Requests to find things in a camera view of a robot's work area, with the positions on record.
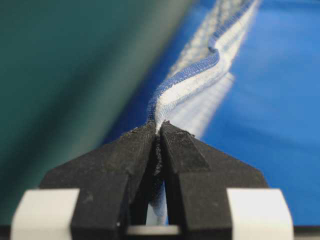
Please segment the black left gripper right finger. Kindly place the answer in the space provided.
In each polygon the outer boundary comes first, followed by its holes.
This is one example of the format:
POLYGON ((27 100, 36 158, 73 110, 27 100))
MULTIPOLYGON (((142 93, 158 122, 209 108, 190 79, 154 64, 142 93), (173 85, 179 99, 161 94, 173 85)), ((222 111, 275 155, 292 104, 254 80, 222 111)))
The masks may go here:
POLYGON ((280 189, 256 168, 169 122, 160 128, 169 223, 185 240, 290 240, 280 189))

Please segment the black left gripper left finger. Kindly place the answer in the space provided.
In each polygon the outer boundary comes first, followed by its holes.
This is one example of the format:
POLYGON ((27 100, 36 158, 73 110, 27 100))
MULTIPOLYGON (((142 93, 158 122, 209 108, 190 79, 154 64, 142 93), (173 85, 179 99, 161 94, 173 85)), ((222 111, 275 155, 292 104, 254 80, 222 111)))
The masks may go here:
POLYGON ((149 121, 49 170, 20 200, 11 238, 119 239, 148 165, 155 128, 149 121))

